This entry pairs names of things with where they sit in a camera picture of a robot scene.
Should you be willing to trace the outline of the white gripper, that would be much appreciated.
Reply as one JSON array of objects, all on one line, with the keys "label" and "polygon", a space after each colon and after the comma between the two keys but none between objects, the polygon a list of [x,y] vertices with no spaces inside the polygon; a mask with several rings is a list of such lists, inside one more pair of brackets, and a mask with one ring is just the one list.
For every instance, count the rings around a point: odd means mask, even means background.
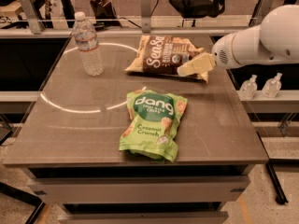
[{"label": "white gripper", "polygon": [[204,52],[195,56],[192,60],[187,61],[178,69],[180,77],[187,77],[190,75],[201,75],[205,72],[211,71],[215,63],[218,67],[223,69],[237,68],[237,62],[233,55],[233,39],[234,35],[225,35],[220,38],[212,48],[212,55]]}]

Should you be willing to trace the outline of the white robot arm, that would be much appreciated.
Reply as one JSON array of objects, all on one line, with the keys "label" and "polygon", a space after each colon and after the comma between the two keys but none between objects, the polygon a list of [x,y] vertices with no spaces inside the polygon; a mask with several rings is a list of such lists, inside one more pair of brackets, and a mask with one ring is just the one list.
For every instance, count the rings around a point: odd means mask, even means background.
[{"label": "white robot arm", "polygon": [[202,75],[218,66],[236,69],[252,64],[299,63],[299,6],[285,5],[269,12],[262,23],[225,35],[212,47],[181,65],[180,77]]}]

